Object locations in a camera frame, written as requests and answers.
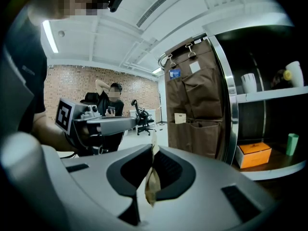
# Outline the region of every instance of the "air vent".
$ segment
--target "air vent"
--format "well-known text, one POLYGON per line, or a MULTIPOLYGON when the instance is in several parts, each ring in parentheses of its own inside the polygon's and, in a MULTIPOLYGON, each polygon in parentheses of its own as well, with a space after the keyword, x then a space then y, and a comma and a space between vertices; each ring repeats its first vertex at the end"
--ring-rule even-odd
POLYGON ((137 23, 137 27, 141 27, 141 25, 145 22, 147 18, 160 6, 162 5, 166 0, 157 0, 156 3, 154 3, 146 13, 141 17, 139 22, 137 23))

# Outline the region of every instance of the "person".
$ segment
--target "person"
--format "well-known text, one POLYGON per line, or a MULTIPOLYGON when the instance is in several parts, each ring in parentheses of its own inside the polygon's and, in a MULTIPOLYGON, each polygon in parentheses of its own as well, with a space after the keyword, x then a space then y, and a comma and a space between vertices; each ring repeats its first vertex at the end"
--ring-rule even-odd
POLYGON ((104 1, 32 0, 20 11, 4 39, 4 45, 14 64, 25 79, 26 86, 34 94, 19 125, 19 131, 31 133, 42 144, 57 151, 77 152, 77 149, 68 142, 64 132, 46 117, 44 81, 47 59, 40 42, 40 24, 45 20, 60 20, 70 15, 92 12, 102 2, 104 1))
MULTIPOLYGON (((113 117, 113 116, 122 116, 124 103, 121 101, 120 96, 122 93, 122 86, 118 83, 113 83, 111 86, 108 86, 105 82, 100 79, 95 81, 96 91, 99 95, 99 101, 97 104, 98 111, 102 116, 113 117), (108 111, 108 107, 114 107, 113 110, 108 111)), ((108 152, 115 152, 118 150, 119 145, 123 138, 123 132, 117 133, 111 136, 104 136, 103 138, 103 149, 108 152)))

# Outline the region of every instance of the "fluorescent light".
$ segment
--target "fluorescent light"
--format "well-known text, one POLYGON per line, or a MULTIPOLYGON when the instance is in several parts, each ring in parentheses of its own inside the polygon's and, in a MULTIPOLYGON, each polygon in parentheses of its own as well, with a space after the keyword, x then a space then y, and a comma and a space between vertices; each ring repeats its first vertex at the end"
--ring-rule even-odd
POLYGON ((48 38, 49 44, 52 48, 53 53, 59 53, 56 43, 54 42, 53 36, 52 36, 52 32, 51 32, 51 28, 50 28, 50 22, 49 21, 44 21, 43 22, 43 27, 46 33, 46 36, 48 38))
POLYGON ((161 71, 161 69, 160 69, 160 68, 158 68, 158 69, 154 70, 152 73, 153 73, 153 74, 157 74, 159 71, 161 71))

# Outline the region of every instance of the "white cup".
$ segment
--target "white cup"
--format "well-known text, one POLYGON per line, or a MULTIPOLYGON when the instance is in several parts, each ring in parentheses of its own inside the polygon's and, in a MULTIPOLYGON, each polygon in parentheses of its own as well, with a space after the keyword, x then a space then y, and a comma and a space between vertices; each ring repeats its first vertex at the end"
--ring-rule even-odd
POLYGON ((285 67, 286 70, 289 70, 292 74, 291 83, 293 87, 303 87, 304 86, 304 77, 303 72, 300 68, 299 62, 292 62, 285 67))
POLYGON ((245 93, 257 92, 257 82, 254 74, 246 74, 241 77, 245 93))

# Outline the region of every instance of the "white ceiling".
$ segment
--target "white ceiling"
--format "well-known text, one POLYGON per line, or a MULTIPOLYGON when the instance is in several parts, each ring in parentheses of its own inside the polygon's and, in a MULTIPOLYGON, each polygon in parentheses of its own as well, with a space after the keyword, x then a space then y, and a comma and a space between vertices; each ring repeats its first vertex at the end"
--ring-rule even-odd
POLYGON ((48 64, 102 67, 156 80, 152 71, 159 67, 159 56, 203 33, 204 25, 243 14, 283 12, 274 0, 166 0, 136 26, 156 1, 123 0, 115 13, 104 10, 97 16, 52 21, 59 53, 52 52, 42 32, 48 64))

